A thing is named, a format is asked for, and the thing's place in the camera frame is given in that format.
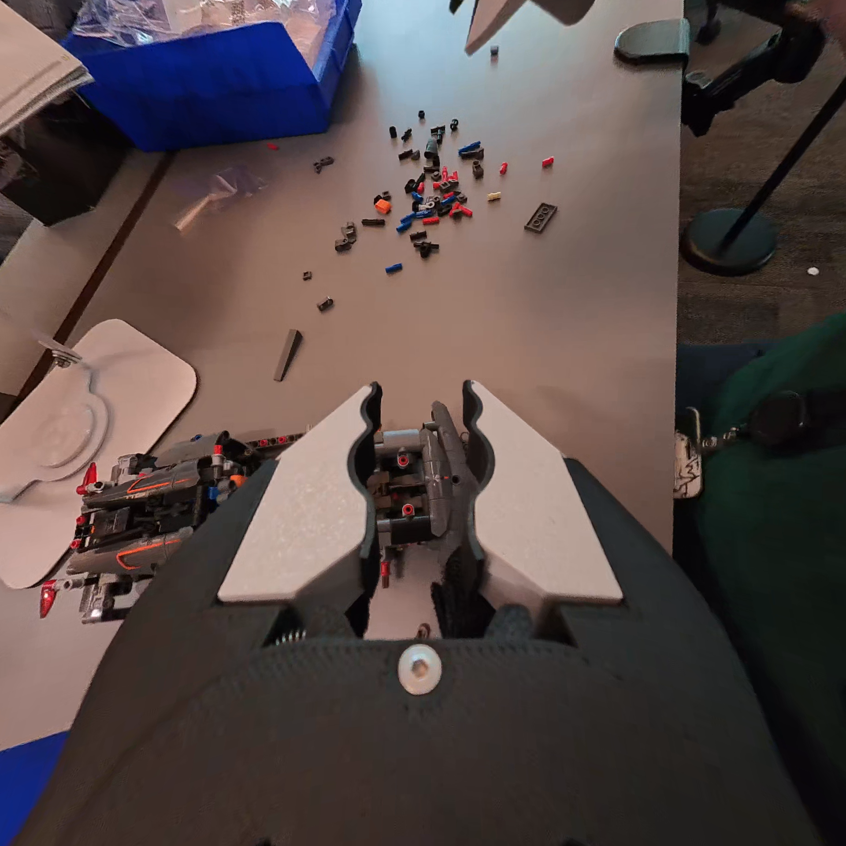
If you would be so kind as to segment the person's blue trousers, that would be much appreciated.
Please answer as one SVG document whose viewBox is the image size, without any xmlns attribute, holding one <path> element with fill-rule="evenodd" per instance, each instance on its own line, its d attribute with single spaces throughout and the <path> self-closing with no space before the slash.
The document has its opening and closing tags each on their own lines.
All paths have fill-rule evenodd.
<svg viewBox="0 0 846 846">
<path fill-rule="evenodd" d="M 751 361 L 767 354 L 777 341 L 739 344 L 678 344 L 675 369 L 675 414 L 688 407 L 702 412 L 726 380 Z"/>
</svg>

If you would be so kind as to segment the pile of loose lego pieces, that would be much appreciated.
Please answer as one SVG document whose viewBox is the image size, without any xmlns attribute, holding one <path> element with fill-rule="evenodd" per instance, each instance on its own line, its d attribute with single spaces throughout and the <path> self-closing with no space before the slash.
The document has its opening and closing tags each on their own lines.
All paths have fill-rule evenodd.
<svg viewBox="0 0 846 846">
<path fill-rule="evenodd" d="M 439 245 L 431 242 L 427 232 L 423 229 L 413 231 L 418 223 L 422 227 L 432 227 L 438 225 L 441 219 L 470 219 L 474 215 L 471 208 L 467 206 L 468 196 L 460 190 L 458 171 L 451 172 L 446 165 L 441 164 L 440 151 L 445 132 L 445 124 L 437 125 L 430 130 L 430 137 L 424 151 L 427 163 L 417 179 L 411 178 L 404 185 L 404 195 L 410 199 L 410 210 L 408 214 L 399 219 L 396 225 L 397 234 L 409 233 L 408 238 L 412 246 L 423 260 L 428 259 L 433 252 L 438 251 Z M 420 150 L 410 146 L 410 142 L 413 140 L 411 128 L 408 128 L 401 136 L 397 136 L 396 127 L 391 125 L 389 126 L 389 136 L 392 141 L 396 141 L 398 137 L 404 145 L 403 150 L 397 154 L 399 162 L 418 162 L 420 160 Z M 460 160 L 471 162 L 471 174 L 474 179 L 483 178 L 483 148 L 481 142 L 472 142 L 460 147 L 457 155 Z M 334 161 L 333 156 L 323 156 L 312 163 L 312 168 L 316 174 L 321 174 L 323 170 L 333 165 Z M 393 196 L 390 191 L 380 192 L 376 196 L 386 196 L 393 203 Z M 348 221 L 341 227 L 341 238 L 334 242 L 334 249 L 337 253 L 347 252 L 357 243 L 360 227 L 386 227 L 389 214 L 381 215 L 375 209 L 374 211 L 376 217 L 362 218 L 360 226 L 355 221 Z"/>
</svg>

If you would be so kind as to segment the tagged blue plastic bin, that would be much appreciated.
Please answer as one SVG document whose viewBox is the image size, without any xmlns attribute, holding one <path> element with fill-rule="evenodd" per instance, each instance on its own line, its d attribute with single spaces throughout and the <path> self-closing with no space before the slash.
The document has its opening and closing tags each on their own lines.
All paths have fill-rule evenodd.
<svg viewBox="0 0 846 846">
<path fill-rule="evenodd" d="M 68 731 L 1 751 L 1 845 L 17 836 L 52 776 Z"/>
</svg>

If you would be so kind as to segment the person's green shirt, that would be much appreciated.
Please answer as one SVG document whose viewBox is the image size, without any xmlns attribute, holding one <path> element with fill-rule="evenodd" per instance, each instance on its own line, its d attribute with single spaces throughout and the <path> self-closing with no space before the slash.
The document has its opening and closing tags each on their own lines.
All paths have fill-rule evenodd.
<svg viewBox="0 0 846 846">
<path fill-rule="evenodd" d="M 777 342 L 731 375 L 702 438 L 765 397 L 845 388 L 845 315 Z M 845 444 L 702 454 L 702 492 L 673 507 L 672 555 L 721 619 L 826 844 L 845 835 Z"/>
</svg>

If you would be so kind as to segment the white patterned badge holder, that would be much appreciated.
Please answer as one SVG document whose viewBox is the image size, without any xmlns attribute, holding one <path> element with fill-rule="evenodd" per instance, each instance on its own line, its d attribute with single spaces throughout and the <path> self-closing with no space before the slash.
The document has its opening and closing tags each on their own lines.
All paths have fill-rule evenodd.
<svg viewBox="0 0 846 846">
<path fill-rule="evenodd" d="M 686 406 L 676 415 L 673 436 L 673 499 L 695 499 L 703 488 L 701 414 L 697 408 Z"/>
</svg>

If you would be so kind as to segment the black office chair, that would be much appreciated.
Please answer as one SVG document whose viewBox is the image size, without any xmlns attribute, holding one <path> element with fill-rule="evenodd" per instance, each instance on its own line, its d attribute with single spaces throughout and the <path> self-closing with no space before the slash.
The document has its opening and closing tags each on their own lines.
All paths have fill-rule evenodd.
<svg viewBox="0 0 846 846">
<path fill-rule="evenodd" d="M 705 23 L 696 40 L 711 43 L 719 34 L 720 7 L 727 7 L 776 26 L 767 41 L 728 67 L 714 79 L 685 76 L 680 100 L 680 122 L 696 137 L 711 128 L 717 114 L 768 82 L 792 85 L 806 79 L 822 54 L 827 40 L 844 50 L 844 1 L 723 1 L 706 2 Z M 616 58 L 630 65 L 678 62 L 685 69 L 690 60 L 690 24 L 687 19 L 642 23 L 617 38 Z"/>
</svg>

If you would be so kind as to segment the partly built lego car model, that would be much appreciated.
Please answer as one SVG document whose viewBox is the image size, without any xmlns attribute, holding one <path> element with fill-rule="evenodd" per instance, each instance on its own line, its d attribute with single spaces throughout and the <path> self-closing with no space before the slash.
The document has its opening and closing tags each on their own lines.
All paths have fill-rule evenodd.
<svg viewBox="0 0 846 846">
<path fill-rule="evenodd" d="M 159 456 L 125 454 L 100 481 L 91 463 L 76 492 L 81 498 L 63 575 L 39 588 L 39 618 L 58 596 L 81 591 L 84 624 L 122 620 L 130 606 L 118 597 L 141 592 L 175 552 L 270 460 L 305 436 L 239 440 L 226 430 L 177 443 Z M 469 435 L 447 410 L 432 410 L 419 429 L 373 436 L 373 496 L 380 550 L 380 586 L 399 580 L 404 553 L 447 540 L 453 500 L 466 471 Z"/>
</svg>

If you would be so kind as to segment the dark grey long lego slope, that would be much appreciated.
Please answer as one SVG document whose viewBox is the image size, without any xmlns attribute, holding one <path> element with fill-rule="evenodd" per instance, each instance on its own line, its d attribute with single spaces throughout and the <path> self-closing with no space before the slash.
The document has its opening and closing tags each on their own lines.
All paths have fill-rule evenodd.
<svg viewBox="0 0 846 846">
<path fill-rule="evenodd" d="M 303 334 L 300 330 L 291 329 L 282 345 L 278 363 L 274 369 L 272 379 L 274 382 L 281 382 L 289 372 L 295 356 L 303 342 Z"/>
</svg>

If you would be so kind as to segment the black round-base stand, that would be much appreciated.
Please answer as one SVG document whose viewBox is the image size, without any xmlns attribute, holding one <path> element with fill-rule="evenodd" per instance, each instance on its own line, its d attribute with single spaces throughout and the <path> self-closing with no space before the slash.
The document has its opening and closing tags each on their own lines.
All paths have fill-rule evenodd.
<svg viewBox="0 0 846 846">
<path fill-rule="evenodd" d="M 777 229 L 761 209 L 844 101 L 845 81 L 841 80 L 746 206 L 712 209 L 690 221 L 679 241 L 679 253 L 688 264 L 727 278 L 743 277 L 767 265 L 777 249 Z"/>
</svg>

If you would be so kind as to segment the black badge reel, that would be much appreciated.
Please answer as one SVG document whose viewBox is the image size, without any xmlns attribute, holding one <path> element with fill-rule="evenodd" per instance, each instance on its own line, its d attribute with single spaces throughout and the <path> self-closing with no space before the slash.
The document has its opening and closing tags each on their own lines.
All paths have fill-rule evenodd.
<svg viewBox="0 0 846 846">
<path fill-rule="evenodd" d="M 845 444 L 845 390 L 781 391 L 762 399 L 746 422 L 724 434 L 701 438 L 709 455 L 740 442 L 776 454 L 813 452 Z"/>
</svg>

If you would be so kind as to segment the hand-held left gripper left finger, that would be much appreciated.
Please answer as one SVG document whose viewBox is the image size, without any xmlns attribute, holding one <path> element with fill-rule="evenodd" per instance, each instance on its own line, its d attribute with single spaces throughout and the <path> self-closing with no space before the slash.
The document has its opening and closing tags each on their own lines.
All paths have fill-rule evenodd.
<svg viewBox="0 0 846 846">
<path fill-rule="evenodd" d="M 382 388 L 366 384 L 282 453 L 218 590 L 227 604 L 351 607 L 377 541 L 367 481 Z"/>
</svg>

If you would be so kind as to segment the white booklet stand base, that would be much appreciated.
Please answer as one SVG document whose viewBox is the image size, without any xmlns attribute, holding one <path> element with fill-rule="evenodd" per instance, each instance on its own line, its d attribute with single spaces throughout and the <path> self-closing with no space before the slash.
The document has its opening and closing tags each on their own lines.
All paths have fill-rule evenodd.
<svg viewBox="0 0 846 846">
<path fill-rule="evenodd" d="M 1 576 L 10 589 L 45 579 L 73 539 L 77 488 L 96 464 L 150 450 L 196 391 L 195 370 L 128 323 L 108 320 L 54 366 L 1 427 Z"/>
</svg>

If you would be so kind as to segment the empty clear plastic bag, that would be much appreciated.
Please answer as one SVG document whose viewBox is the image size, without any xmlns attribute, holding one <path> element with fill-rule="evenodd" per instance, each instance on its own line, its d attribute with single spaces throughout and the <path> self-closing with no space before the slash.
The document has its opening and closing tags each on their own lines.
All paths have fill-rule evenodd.
<svg viewBox="0 0 846 846">
<path fill-rule="evenodd" d="M 226 167 L 211 175 L 196 199 L 174 219 L 174 228 L 181 234 L 190 230 L 202 217 L 220 212 L 238 200 L 260 193 L 268 182 L 248 167 Z"/>
</svg>

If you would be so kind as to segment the stack of white booklets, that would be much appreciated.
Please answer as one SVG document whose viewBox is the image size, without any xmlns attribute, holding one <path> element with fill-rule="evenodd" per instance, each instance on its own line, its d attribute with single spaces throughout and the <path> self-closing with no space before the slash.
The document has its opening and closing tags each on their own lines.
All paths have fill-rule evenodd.
<svg viewBox="0 0 846 846">
<path fill-rule="evenodd" d="M 78 58 L 1 3 L 1 135 L 94 81 Z"/>
</svg>

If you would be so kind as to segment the crumpled clear plastic bags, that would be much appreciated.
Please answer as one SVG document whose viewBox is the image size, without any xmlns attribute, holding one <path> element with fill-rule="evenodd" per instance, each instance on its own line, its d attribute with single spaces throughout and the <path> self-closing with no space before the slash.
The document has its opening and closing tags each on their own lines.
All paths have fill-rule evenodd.
<svg viewBox="0 0 846 846">
<path fill-rule="evenodd" d="M 128 48 L 275 23 L 313 67 L 339 8 L 336 1 L 87 1 L 71 33 Z"/>
</svg>

